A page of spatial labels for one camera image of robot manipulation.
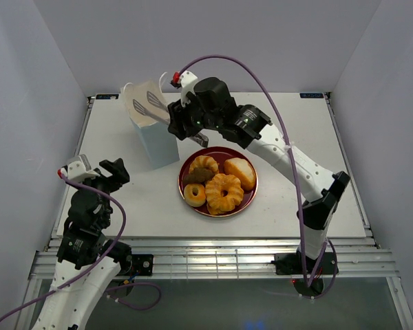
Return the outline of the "dark brown bread piece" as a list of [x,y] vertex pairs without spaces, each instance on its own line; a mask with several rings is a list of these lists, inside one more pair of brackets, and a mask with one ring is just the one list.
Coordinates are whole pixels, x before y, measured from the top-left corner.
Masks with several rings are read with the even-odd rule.
[[215,173],[207,168],[194,168],[182,179],[183,184],[203,184],[211,180]]

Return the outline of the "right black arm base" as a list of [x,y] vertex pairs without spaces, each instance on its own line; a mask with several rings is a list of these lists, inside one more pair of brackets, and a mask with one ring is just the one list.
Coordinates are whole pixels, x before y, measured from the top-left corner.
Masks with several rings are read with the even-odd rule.
[[[271,263],[275,266],[276,275],[302,274],[301,254],[299,252],[275,254]],[[331,275],[334,270],[339,271],[335,265],[335,254],[325,252],[315,274]]]

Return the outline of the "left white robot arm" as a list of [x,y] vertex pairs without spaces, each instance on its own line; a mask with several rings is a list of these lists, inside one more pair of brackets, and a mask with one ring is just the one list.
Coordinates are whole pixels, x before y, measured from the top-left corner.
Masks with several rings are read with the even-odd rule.
[[130,181],[123,160],[104,159],[91,168],[85,155],[77,155],[59,175],[76,192],[56,255],[53,293],[45,299],[34,329],[84,329],[110,281],[132,267],[131,248],[103,234],[111,224],[111,193]]

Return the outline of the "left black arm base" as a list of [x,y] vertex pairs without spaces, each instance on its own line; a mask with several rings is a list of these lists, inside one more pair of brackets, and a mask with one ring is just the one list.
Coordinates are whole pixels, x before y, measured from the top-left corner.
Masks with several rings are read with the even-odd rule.
[[151,276],[153,274],[153,254],[130,254],[120,262],[119,276]]

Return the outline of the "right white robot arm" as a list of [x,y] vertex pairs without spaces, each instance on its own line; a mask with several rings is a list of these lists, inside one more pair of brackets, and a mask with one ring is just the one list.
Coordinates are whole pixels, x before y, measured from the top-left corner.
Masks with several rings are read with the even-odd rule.
[[200,80],[186,71],[175,74],[171,85],[180,90],[179,100],[167,107],[171,134],[184,140],[201,137],[203,130],[217,131],[226,141],[262,158],[295,186],[300,232],[297,264],[304,273],[315,273],[322,264],[330,220],[350,176],[315,163],[261,109],[238,105],[222,80]]

